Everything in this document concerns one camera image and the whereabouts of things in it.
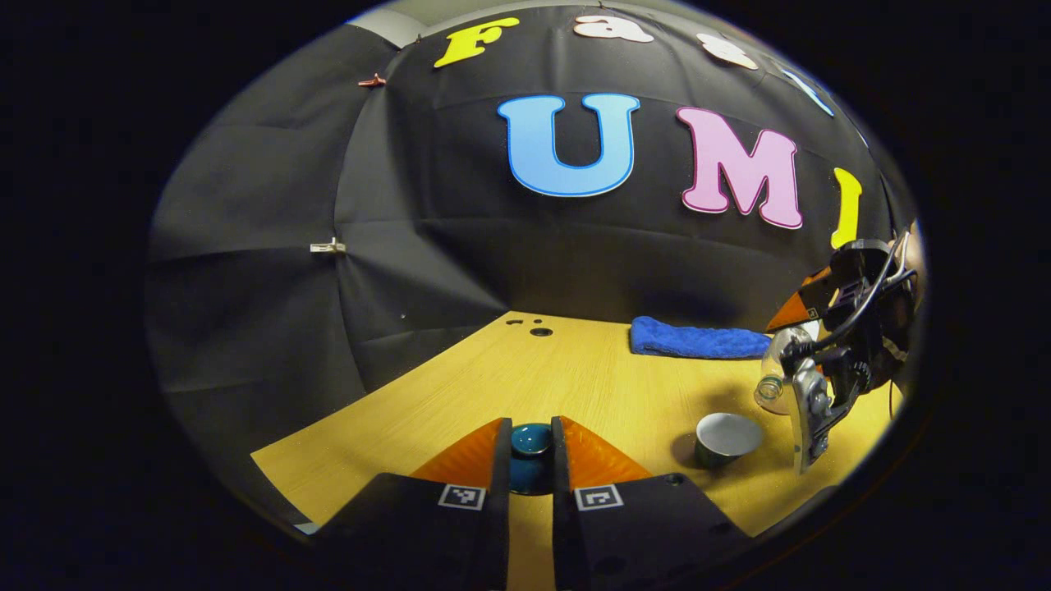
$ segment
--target gray cup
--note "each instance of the gray cup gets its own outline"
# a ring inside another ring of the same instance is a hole
[[[714,412],[697,424],[694,456],[701,467],[720,468],[755,451],[763,429],[751,420],[730,412]]]

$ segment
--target clear bottle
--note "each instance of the clear bottle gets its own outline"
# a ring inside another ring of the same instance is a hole
[[[799,326],[782,328],[770,341],[770,346],[763,353],[760,362],[762,378],[756,385],[756,404],[775,414],[788,414],[788,405],[795,401],[781,395],[784,391],[785,372],[781,368],[781,353],[790,342],[807,343],[812,341],[810,334]]]

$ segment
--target blue letter u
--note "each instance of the blue letter u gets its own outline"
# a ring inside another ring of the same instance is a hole
[[[539,96],[500,104],[496,113],[508,120],[508,158],[519,183],[553,197],[591,197],[627,180],[635,164],[632,111],[639,108],[639,100],[626,95],[588,95],[583,105],[598,114],[601,155],[588,166],[570,166],[555,152],[555,114],[565,101]]]

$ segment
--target blue cloth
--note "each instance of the blue cloth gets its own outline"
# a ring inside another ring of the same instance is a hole
[[[770,345],[743,328],[676,327],[650,317],[632,321],[631,341],[635,354],[698,359],[760,359]]]

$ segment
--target table surface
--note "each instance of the table surface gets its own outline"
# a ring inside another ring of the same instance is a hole
[[[533,335],[534,328],[553,333]],[[790,419],[753,400],[758,360],[636,355],[628,349],[628,329],[508,312],[252,458],[300,511],[323,525],[377,473],[409,474],[493,419],[507,416],[518,425],[565,415],[654,474],[684,473],[745,533],[757,535],[843,481],[886,430],[888,404],[898,408],[901,402],[889,386],[859,396],[832,429],[828,451],[799,476],[792,470]],[[694,428],[710,412],[757,422],[762,444],[718,471],[698,468],[692,457]],[[551,495],[511,495],[509,589],[554,589],[551,503]]]

